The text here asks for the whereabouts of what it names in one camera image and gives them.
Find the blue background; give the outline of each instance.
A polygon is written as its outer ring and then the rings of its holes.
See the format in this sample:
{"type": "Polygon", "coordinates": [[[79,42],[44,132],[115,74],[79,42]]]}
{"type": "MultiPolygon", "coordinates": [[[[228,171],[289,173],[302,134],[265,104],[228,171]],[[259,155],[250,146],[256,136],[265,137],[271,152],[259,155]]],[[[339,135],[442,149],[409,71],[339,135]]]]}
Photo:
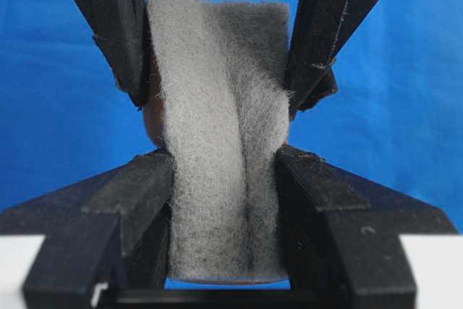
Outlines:
{"type": "MultiPolygon", "coordinates": [[[[292,22],[297,0],[289,3],[292,22]]],[[[463,231],[463,2],[380,0],[289,143],[463,231]]],[[[0,0],[0,211],[153,150],[73,0],[0,0]]]]}

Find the white surface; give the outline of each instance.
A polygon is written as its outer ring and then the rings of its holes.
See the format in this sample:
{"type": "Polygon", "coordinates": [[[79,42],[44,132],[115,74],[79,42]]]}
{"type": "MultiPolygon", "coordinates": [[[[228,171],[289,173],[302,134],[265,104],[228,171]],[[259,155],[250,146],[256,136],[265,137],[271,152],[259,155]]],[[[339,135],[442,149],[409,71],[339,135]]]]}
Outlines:
{"type": "Polygon", "coordinates": [[[416,309],[463,308],[463,236],[403,234],[417,284],[416,309]]]}
{"type": "Polygon", "coordinates": [[[22,284],[44,240],[44,235],[0,236],[0,308],[26,309],[22,284]]]}
{"type": "Polygon", "coordinates": [[[100,300],[101,292],[108,289],[108,283],[107,282],[101,282],[95,285],[93,288],[93,296],[92,299],[90,300],[90,304],[92,305],[93,308],[96,308],[98,305],[98,301],[100,300]]]}

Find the gray felt pad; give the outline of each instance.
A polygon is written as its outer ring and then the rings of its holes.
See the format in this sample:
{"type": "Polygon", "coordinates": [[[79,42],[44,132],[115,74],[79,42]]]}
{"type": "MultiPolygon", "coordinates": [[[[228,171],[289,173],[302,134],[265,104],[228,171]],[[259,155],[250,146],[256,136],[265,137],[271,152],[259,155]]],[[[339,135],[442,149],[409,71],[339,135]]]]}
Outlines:
{"type": "Polygon", "coordinates": [[[288,7],[148,0],[148,16],[175,161],[169,276],[283,279],[273,160],[289,129],[288,7]]]}

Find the gray nonwoven fabric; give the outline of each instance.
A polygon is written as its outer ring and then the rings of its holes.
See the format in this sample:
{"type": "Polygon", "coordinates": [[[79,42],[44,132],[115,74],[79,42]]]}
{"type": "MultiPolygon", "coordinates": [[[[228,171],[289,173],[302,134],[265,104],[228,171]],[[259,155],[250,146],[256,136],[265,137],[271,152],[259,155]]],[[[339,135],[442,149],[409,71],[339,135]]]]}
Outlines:
{"type": "Polygon", "coordinates": [[[288,12],[276,2],[148,0],[175,163],[174,279],[286,277],[273,161],[289,129],[288,12]]]}

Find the fuzzy fiber surface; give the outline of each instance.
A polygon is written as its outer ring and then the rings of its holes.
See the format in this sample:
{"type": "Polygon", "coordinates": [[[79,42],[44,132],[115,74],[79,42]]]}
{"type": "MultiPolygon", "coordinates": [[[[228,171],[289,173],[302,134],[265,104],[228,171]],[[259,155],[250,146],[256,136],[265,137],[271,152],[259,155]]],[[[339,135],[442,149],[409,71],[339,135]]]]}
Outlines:
{"type": "Polygon", "coordinates": [[[148,0],[175,160],[169,276],[286,277],[273,158],[289,129],[282,3],[148,0]]]}

